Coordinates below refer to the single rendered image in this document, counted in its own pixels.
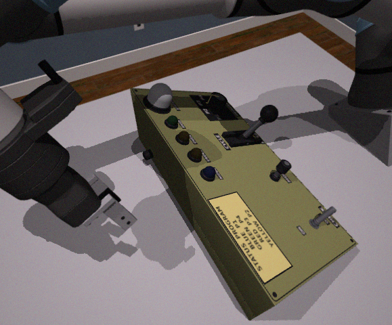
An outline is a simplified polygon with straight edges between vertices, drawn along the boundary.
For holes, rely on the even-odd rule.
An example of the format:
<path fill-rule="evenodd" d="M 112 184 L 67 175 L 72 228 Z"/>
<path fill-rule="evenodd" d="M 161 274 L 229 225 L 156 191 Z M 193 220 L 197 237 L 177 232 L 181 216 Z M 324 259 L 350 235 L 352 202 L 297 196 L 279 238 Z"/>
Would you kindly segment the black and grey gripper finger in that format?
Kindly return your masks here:
<path fill-rule="evenodd" d="M 86 180 L 89 185 L 93 188 L 94 192 L 99 196 L 100 200 L 102 200 L 108 194 L 112 195 L 118 202 L 121 199 L 105 184 L 103 183 L 94 173 L 90 174 Z"/>
<path fill-rule="evenodd" d="M 127 231 L 137 221 L 137 219 L 123 205 L 108 194 L 101 200 L 99 209 L 85 220 L 83 225 L 87 227 L 102 213 L 111 218 L 111 220 L 121 226 L 125 231 Z"/>

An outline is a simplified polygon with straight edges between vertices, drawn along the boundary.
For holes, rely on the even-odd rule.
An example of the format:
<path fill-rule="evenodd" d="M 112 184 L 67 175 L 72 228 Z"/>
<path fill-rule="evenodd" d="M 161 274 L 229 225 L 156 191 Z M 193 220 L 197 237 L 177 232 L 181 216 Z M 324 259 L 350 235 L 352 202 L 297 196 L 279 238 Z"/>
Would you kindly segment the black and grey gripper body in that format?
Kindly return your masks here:
<path fill-rule="evenodd" d="M 0 188 L 18 200 L 33 199 L 73 228 L 101 205 L 88 181 L 68 166 L 69 152 L 48 131 L 83 100 L 46 60 L 51 79 L 20 100 L 0 89 Z"/>

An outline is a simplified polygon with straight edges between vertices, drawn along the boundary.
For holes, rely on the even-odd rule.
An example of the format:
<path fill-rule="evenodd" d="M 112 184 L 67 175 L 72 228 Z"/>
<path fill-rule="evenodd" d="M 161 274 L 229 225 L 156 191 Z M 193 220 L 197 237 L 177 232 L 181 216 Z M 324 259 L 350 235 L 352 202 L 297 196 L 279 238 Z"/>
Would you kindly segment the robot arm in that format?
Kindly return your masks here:
<path fill-rule="evenodd" d="M 224 19 L 310 9 L 336 19 L 354 15 L 359 19 L 355 33 L 355 76 L 348 104 L 365 109 L 391 108 L 392 0 L 371 1 L 0 0 L 0 47 L 6 43 L 24 44 L 33 39 L 205 14 Z"/>

